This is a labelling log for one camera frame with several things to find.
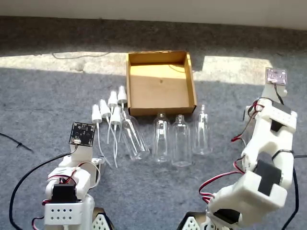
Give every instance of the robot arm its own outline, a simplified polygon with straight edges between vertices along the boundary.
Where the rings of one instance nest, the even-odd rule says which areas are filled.
[[[112,229],[105,213],[94,211],[94,199],[88,194],[105,168],[105,160],[92,158],[95,126],[73,123],[71,149],[59,166],[48,175],[45,200],[46,230]]]
[[[274,83],[267,81],[262,97],[252,106],[256,111],[255,127],[241,154],[245,173],[235,184],[213,194],[208,202],[206,220],[198,223],[202,230],[247,227],[285,204],[287,189],[292,183],[292,140],[297,114],[278,103],[278,96],[286,95],[285,84],[277,82],[281,84],[277,86]],[[272,157],[273,164],[257,160],[262,152]]]

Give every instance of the circuit board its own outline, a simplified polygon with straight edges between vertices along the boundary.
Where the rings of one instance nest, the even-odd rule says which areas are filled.
[[[74,140],[79,139],[81,141],[80,145],[92,147],[94,135],[95,135],[95,125],[73,122],[69,143],[74,144]]]

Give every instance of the wall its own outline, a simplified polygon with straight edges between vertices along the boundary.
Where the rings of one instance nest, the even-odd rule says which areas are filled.
[[[305,0],[1,0],[0,15],[307,29]]]

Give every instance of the glass bottle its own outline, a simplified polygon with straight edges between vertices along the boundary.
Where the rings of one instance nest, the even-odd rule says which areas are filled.
[[[177,115],[172,125],[172,164],[177,167],[192,164],[192,152],[190,149],[190,129],[184,121],[183,115]]]
[[[153,158],[156,162],[166,162],[168,160],[169,149],[169,122],[164,113],[158,113],[153,122]]]
[[[130,154],[130,158],[141,160],[149,155],[149,149],[140,132],[138,121],[128,114],[127,109],[122,112],[121,132]]]
[[[203,104],[194,121],[193,153],[204,155],[210,152],[208,115],[205,113],[205,105]]]

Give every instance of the cardboard box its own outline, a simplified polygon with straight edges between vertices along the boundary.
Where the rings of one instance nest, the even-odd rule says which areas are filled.
[[[197,102],[189,53],[128,53],[127,95],[132,116],[193,113]]]

